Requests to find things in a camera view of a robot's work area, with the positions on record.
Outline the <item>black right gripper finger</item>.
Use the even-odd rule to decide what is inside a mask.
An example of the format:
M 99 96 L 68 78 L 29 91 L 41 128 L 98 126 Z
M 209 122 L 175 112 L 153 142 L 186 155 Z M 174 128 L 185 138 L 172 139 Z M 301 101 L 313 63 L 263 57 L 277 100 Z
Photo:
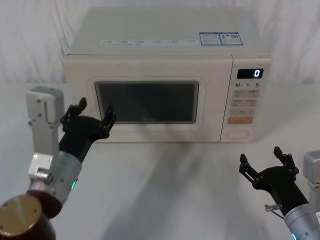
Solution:
M 240 155 L 239 172 L 252 184 L 253 188 L 261 188 L 260 173 L 251 167 L 244 153 Z
M 282 165 L 289 170 L 290 173 L 292 173 L 294 176 L 296 176 L 299 173 L 298 168 L 296 167 L 292 154 L 291 153 L 283 153 L 283 151 L 280 149 L 280 147 L 276 146 L 273 150 L 273 154 L 275 157 L 280 160 Z

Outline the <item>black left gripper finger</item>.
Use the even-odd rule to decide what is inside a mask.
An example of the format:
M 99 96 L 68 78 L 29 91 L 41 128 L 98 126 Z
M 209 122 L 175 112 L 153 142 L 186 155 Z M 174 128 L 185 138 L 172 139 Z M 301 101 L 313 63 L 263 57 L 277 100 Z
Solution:
M 117 120 L 117 115 L 112 103 L 107 106 L 104 113 L 104 118 L 99 126 L 99 134 L 101 138 L 108 138 L 110 136 L 110 131 Z
M 72 127 L 73 124 L 78 120 L 78 116 L 87 106 L 87 100 L 85 97 L 82 97 L 78 104 L 71 104 L 64 116 L 60 119 L 62 124 L 62 130 L 67 131 L 68 128 Z

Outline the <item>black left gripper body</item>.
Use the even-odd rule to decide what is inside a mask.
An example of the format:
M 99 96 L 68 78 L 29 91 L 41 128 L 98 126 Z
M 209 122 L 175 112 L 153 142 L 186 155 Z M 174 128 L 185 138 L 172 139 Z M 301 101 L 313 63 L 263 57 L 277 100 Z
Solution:
M 93 117 L 78 116 L 76 123 L 68 130 L 63 130 L 64 135 L 59 142 L 59 150 L 76 157 L 82 162 L 86 158 L 91 145 L 100 139 L 101 120 Z

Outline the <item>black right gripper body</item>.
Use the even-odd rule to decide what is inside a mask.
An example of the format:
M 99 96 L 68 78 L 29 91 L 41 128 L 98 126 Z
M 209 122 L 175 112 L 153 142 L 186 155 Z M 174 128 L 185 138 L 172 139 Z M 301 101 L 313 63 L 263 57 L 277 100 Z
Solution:
M 281 206 L 281 213 L 288 212 L 309 201 L 296 185 L 297 167 L 274 166 L 260 172 L 255 171 L 252 186 L 256 190 L 268 192 L 277 205 Z

